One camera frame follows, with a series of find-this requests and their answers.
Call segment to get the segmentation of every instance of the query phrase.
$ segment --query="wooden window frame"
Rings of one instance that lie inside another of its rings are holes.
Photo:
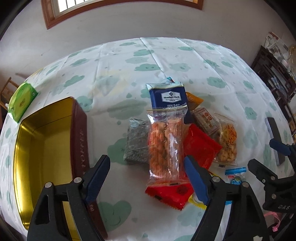
[[[82,13],[97,7],[113,5],[117,3],[140,2],[140,1],[173,3],[173,4],[184,5],[184,6],[193,7],[193,8],[202,10],[204,0],[194,0],[194,2],[197,1],[197,3],[189,2],[186,0],[103,0],[98,2],[91,2],[89,4],[82,5],[81,7],[76,7],[76,8],[73,7],[73,10],[68,11],[64,14],[60,14],[58,16],[55,16],[52,0],[41,0],[41,5],[42,5],[42,11],[43,11],[46,28],[50,29],[53,26],[57,25],[58,23],[70,17],[73,17],[79,13]]]

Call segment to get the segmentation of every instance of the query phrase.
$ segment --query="table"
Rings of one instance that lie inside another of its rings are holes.
[[[186,241],[204,211],[187,204],[172,209],[147,196],[149,172],[123,162],[128,119],[147,119],[151,108],[145,83],[172,77],[203,98],[202,106],[237,123],[237,163],[256,158],[279,178],[291,173],[288,159],[275,164],[265,118],[275,118],[284,143],[292,144],[287,120],[267,86],[234,52],[203,41],[178,38],[137,38],[93,46],[70,54],[37,71],[26,81],[39,92],[23,118],[68,96],[77,99],[88,117],[88,146],[93,166],[102,154],[111,159],[110,172],[98,205],[111,240]],[[13,187],[13,155],[19,124],[7,117],[0,135],[0,207],[5,220],[23,235]],[[210,170],[224,176],[224,168]],[[263,185],[247,172],[260,204]],[[230,206],[225,208],[217,240],[222,240]]]

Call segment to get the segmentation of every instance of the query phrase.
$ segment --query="green tissue package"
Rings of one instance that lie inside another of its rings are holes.
[[[32,85],[22,83],[9,101],[8,115],[18,123],[37,94]]]

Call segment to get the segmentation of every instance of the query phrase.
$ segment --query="smartphone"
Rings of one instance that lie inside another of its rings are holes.
[[[277,128],[275,119],[272,118],[272,117],[267,117],[265,119],[265,123],[267,125],[268,132],[270,134],[270,138],[271,139],[274,138],[276,141],[281,142],[281,135],[279,133],[279,129]],[[276,157],[276,165],[277,166],[284,163],[285,156],[282,153],[277,152],[276,150],[274,150],[274,155]]]

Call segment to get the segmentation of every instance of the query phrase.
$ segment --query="window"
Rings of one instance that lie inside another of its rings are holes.
[[[43,16],[47,29],[76,14],[106,5],[135,2],[167,2],[202,9],[204,0],[41,0]]]

